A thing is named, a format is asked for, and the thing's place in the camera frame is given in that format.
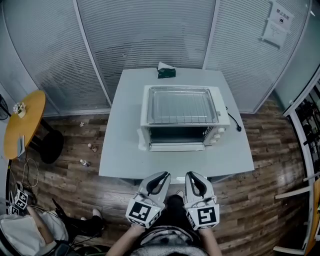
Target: white table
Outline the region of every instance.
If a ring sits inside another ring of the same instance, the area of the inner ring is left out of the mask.
[[[178,183],[186,172],[206,177],[254,170],[254,163],[236,102],[220,71],[177,68],[176,77],[158,79],[155,68],[123,70],[113,100],[103,142],[99,175],[144,179],[157,172],[171,173]],[[219,87],[230,119],[230,127],[217,144],[204,151],[150,152],[138,148],[141,106],[145,85],[187,85]]]

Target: oven knob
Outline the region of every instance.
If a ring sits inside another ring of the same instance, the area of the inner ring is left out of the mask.
[[[223,134],[226,131],[226,128],[219,128],[218,134]]]

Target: white blinds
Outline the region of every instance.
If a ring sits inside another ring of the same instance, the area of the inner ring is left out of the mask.
[[[3,6],[22,63],[61,114],[110,108],[71,0],[8,0]]]
[[[77,0],[91,51],[113,99],[123,69],[159,61],[201,69],[215,0]]]
[[[253,112],[288,62],[308,14],[309,0],[277,0],[294,15],[277,49],[261,41],[271,3],[221,0],[206,68],[222,71],[241,112]]]

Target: toaster oven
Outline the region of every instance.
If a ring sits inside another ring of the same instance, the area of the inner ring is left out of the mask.
[[[144,87],[140,128],[149,151],[202,151],[222,140],[229,126],[218,87]]]

